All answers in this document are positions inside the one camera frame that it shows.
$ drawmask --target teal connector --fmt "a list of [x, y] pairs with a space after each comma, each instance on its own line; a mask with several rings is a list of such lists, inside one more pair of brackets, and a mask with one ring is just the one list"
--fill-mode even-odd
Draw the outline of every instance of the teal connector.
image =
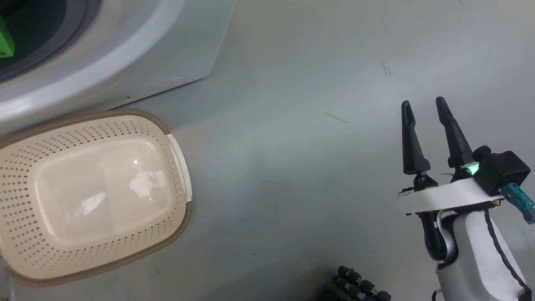
[[535, 224], [535, 209], [533, 201], [515, 183], [509, 183], [502, 188], [502, 195], [513, 204], [528, 224]]

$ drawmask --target cable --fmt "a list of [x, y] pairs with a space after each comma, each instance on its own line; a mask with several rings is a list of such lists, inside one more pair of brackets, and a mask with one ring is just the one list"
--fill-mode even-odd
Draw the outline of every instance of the cable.
[[496, 247], [496, 251], [502, 258], [503, 264], [507, 267], [507, 269], [511, 272], [511, 275], [513, 278], [518, 281], [518, 284], [524, 289], [524, 294], [518, 298], [518, 301], [531, 301], [531, 289], [524, 283], [524, 281], [519, 277], [519, 275], [516, 273], [515, 269], [513, 269], [511, 263], [509, 260], [507, 260], [507, 257], [505, 256], [505, 253], [503, 252], [500, 243], [498, 242], [498, 238], [496, 237], [496, 232], [494, 232], [494, 227], [492, 226], [491, 216], [488, 213], [488, 209], [484, 210], [485, 212], [485, 222], [487, 222], [487, 228], [488, 233], [492, 237], [492, 242], [494, 243], [494, 247]]

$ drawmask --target washing machine drum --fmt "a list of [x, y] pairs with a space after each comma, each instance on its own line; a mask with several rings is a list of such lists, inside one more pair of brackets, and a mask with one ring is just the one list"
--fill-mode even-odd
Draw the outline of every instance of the washing machine drum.
[[0, 59], [0, 83], [45, 63], [72, 45], [97, 15], [101, 0], [2, 0], [0, 14], [15, 54]]

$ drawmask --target washing machine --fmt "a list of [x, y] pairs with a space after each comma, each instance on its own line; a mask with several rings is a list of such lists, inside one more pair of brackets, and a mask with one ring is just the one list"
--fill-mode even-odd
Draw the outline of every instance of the washing machine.
[[0, 137], [208, 76], [234, 4], [2, 0], [14, 53], [0, 57]]

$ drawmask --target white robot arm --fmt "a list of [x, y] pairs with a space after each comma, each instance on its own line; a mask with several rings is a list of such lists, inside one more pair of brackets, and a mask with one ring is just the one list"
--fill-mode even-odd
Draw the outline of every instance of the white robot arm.
[[408, 101], [402, 105], [403, 172], [416, 175], [414, 187], [399, 193], [403, 213], [416, 214], [424, 228], [425, 246], [437, 261], [441, 292], [446, 301], [531, 300], [518, 264], [488, 210], [507, 200], [535, 223], [534, 204], [520, 189], [530, 169], [513, 152], [492, 154], [486, 147], [474, 153], [444, 98], [437, 98], [439, 119], [446, 130], [455, 168], [452, 182], [439, 186], [427, 171]]

